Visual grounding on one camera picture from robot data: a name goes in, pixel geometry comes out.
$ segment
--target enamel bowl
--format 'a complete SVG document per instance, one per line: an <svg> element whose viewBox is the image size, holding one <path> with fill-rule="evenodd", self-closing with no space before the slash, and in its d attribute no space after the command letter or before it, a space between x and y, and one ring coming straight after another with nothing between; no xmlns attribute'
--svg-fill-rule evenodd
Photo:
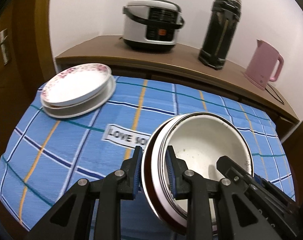
<svg viewBox="0 0 303 240"><path fill-rule="evenodd" d="M228 156L253 176L253 160L249 147L234 125L207 112L177 116L163 123L150 137L141 168L144 193L149 205L162 221L178 233L186 232L187 200L176 201L169 188L165 152L172 145L178 158L188 169L204 178L219 181L223 175L216 169L221 156ZM213 230L215 212L210 199Z"/></svg>

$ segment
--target rice cooker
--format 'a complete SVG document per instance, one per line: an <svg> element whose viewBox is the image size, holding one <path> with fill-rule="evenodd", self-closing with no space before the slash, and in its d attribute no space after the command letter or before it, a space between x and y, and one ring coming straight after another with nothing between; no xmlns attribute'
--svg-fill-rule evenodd
<svg viewBox="0 0 303 240"><path fill-rule="evenodd" d="M170 50L184 26L181 8L166 0L130 0L123 14L123 39L133 49Z"/></svg>

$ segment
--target stacked plates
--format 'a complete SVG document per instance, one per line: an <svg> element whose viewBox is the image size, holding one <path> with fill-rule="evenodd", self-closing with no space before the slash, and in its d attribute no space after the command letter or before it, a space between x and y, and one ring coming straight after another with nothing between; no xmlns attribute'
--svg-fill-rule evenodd
<svg viewBox="0 0 303 240"><path fill-rule="evenodd" d="M48 81L40 101L49 116L70 118L103 105L115 88L116 81L108 66L82 64L66 69Z"/></svg>

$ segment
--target thermos flask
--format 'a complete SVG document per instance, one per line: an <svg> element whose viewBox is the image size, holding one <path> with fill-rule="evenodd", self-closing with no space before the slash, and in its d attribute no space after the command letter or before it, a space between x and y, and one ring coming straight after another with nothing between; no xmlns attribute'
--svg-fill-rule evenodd
<svg viewBox="0 0 303 240"><path fill-rule="evenodd" d="M206 66L222 69L240 18L241 0L215 0L198 59Z"/></svg>

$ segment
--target pressure cooker lid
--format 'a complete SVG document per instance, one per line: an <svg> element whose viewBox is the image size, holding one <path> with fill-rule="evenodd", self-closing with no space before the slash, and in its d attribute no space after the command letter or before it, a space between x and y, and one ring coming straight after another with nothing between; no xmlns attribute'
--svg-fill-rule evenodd
<svg viewBox="0 0 303 240"><path fill-rule="evenodd" d="M167 0L130 0L127 6L149 6L181 12L179 5Z"/></svg>

